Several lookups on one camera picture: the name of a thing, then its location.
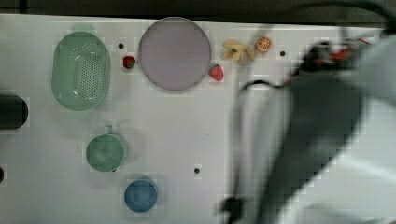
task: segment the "white tabletop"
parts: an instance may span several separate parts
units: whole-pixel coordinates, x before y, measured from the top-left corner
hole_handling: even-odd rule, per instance
[[[155,21],[82,17],[0,15],[0,89],[16,92],[30,108],[16,132],[0,134],[0,223],[219,223],[217,203],[227,193],[230,113],[241,83],[278,82],[319,40],[339,41],[336,27],[197,22],[212,47],[212,62],[225,78],[210,76],[189,91],[169,93],[150,83],[135,55],[140,37]],[[52,56],[76,23],[95,28],[109,50],[110,90],[89,113],[71,113],[50,89]],[[354,34],[367,29],[354,29]],[[262,35],[273,48],[241,67],[220,59],[222,42],[235,38],[253,45]],[[286,51],[285,57],[279,52]],[[85,146],[113,124],[129,148],[115,173],[98,173],[85,159]],[[201,173],[194,174],[199,167]],[[157,206],[138,217],[123,202],[132,179],[150,176],[158,185]]]

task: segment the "green cup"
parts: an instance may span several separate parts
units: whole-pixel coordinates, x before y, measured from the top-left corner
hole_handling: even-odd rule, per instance
[[[106,134],[91,140],[87,146],[87,161],[99,172],[115,171],[126,156],[126,146],[122,140],[112,133],[112,126],[105,127]]]

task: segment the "strawberry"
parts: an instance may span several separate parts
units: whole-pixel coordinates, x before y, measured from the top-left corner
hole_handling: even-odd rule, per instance
[[[221,69],[221,66],[217,63],[210,68],[209,75],[216,81],[222,81],[224,78],[224,73]]]

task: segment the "blue cup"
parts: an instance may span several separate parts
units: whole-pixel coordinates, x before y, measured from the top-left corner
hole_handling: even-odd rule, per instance
[[[149,211],[157,202],[157,198],[157,187],[148,178],[140,178],[132,182],[124,194],[126,205],[136,213]]]

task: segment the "orange slice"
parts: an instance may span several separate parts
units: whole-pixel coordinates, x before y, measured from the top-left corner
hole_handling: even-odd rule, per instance
[[[257,50],[260,53],[265,53],[268,51],[268,49],[271,48],[271,46],[272,46],[271,39],[263,36],[257,40],[255,50]]]

